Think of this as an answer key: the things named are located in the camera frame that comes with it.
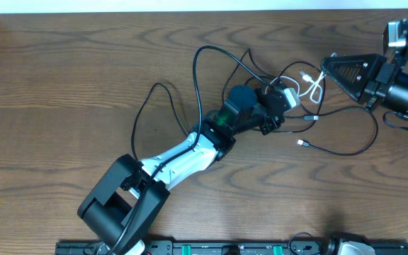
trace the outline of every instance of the white wall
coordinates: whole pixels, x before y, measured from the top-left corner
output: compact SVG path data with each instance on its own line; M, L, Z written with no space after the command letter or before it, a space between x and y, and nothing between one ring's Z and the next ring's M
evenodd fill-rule
M408 0L0 0L0 13L408 9Z

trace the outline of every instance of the green indicator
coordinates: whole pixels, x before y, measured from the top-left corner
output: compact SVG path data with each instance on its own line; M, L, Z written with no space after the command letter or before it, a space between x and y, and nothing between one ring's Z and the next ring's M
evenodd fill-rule
M274 246L273 247L273 255L283 255L283 247Z
M191 255L190 245L182 245L182 255Z

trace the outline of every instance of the wood grain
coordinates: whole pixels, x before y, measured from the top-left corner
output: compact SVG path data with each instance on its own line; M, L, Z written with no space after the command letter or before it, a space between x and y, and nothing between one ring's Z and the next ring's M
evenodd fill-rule
M59 240L96 238L77 208L130 151L151 85L168 84L181 121L196 123L191 64L201 45L238 56L250 47L277 74L294 60L381 52L386 22L403 17L408 10L0 15L0 254L51 254ZM218 52L200 55L205 112L220 107L234 66ZM312 73L287 74L300 70ZM230 86L248 77L239 70ZM323 112L353 104L334 82L327 88ZM408 241L407 132L380 123L374 146L349 158L295 145L303 138L350 152L373 131L368 116L347 112L302 134L241 134L223 161L174 188L150 232L260 240L344 230ZM139 121L139 157L182 139L166 93L155 91Z

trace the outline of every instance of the wooden surface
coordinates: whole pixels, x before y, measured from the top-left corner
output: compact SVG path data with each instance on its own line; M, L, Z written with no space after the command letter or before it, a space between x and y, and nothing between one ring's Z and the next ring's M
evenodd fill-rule
M52 254L59 240L96 238L77 208L130 151L151 85L168 83L180 119L187 128L196 123L191 64L201 45L237 56L250 47L277 74L295 60L381 52L386 23L403 17L408 11L0 15L0 254ZM199 57L205 112L220 107L234 66L218 52ZM296 67L288 74L298 78L300 70L312 73ZM230 86L248 77L239 70ZM323 112L353 105L334 82L327 87ZM408 133L384 125L384 111L375 113L378 141L357 157L295 143L357 150L374 131L363 113L322 118L302 134L237 136L223 161L174 188L150 232L261 240L344 230L408 241ZM304 125L291 123L284 128ZM164 91L154 92L139 125L142 158L183 139Z

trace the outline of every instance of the wooden table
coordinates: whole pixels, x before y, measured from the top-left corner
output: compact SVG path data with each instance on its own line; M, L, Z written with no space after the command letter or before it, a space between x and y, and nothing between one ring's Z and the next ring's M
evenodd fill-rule
M295 60L319 65L333 52L381 53L386 23L404 17L408 11L0 15L0 254L52 254L59 240L96 238L77 208L130 151L135 114L151 85L168 84L181 121L196 124L191 64L200 46L237 56L250 47L262 68L278 74ZM200 55L204 112L220 107L234 67L218 52ZM317 75L300 66L287 74L299 79L301 70ZM229 85L247 78L240 69ZM327 88L322 112L354 104L333 81ZM374 132L362 112L322 118L302 134L237 136L224 160L174 188L150 232L278 240L343 230L408 241L408 132L383 124L384 112L375 112L378 141L357 157L296 141L340 152L362 148ZM307 124L288 120L283 128ZM166 93L155 91L140 117L138 155L181 140Z

